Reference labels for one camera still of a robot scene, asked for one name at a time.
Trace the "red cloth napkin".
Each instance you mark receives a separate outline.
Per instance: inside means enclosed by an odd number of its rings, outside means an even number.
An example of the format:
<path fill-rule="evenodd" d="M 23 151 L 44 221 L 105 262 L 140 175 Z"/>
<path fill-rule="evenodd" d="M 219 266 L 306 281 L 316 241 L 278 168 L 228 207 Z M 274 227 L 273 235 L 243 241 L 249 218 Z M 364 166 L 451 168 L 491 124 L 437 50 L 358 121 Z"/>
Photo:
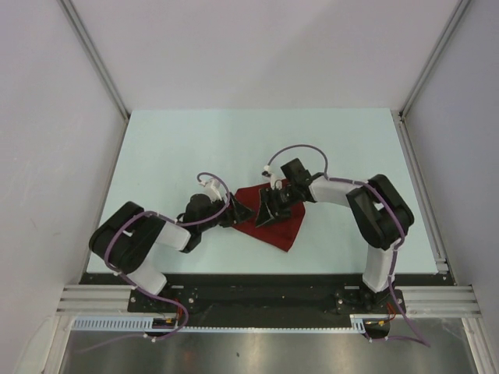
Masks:
<path fill-rule="evenodd" d="M 235 193 L 235 198 L 244 206 L 249 207 L 258 213 L 260 206 L 259 191 L 270 186 L 270 183 L 254 185 L 250 187 L 240 188 Z M 288 252 L 293 246 L 293 243 L 299 233 L 303 219 L 306 214 L 306 209 L 303 202 L 299 202 L 291 207 L 291 216 L 283 221 L 276 222 L 271 225 L 256 227 L 256 216 L 250 220 L 237 224 L 234 229 L 242 232 L 252 238 Z"/>

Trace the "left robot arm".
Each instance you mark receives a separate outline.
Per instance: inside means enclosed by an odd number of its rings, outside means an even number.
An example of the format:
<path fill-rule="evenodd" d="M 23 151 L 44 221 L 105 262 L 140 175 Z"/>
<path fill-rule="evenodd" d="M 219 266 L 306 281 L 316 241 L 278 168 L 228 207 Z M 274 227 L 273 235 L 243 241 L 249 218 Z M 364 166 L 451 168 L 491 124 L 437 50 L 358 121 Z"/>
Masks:
<path fill-rule="evenodd" d="M 89 249 L 109 269 L 144 289 L 145 302 L 161 312 L 171 305 L 172 292 L 165 288 L 166 276 L 147 258 L 153 246 L 189 253 L 200 244 L 205 231 L 216 226 L 231 228 L 254 215 L 254 210 L 231 193 L 227 200 L 206 193 L 191 196 L 176 221 L 127 202 L 92 234 Z"/>

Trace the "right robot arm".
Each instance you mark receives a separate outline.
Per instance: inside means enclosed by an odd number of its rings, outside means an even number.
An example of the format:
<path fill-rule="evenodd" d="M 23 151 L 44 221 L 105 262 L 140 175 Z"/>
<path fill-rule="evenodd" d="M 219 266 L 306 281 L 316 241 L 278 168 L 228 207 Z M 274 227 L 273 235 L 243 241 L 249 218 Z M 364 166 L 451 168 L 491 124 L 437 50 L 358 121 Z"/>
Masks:
<path fill-rule="evenodd" d="M 266 165 L 262 175 L 270 185 L 259 191 L 256 226 L 269 227 L 291 217 L 298 203 L 332 203 L 352 211 L 368 245 L 366 268 L 359 287 L 359 302 L 367 312 L 379 312 L 395 295 L 395 264 L 414 215 L 386 175 L 366 181 L 334 178 L 325 171 L 314 175 L 295 158 L 281 166 L 287 182 L 278 181 Z"/>

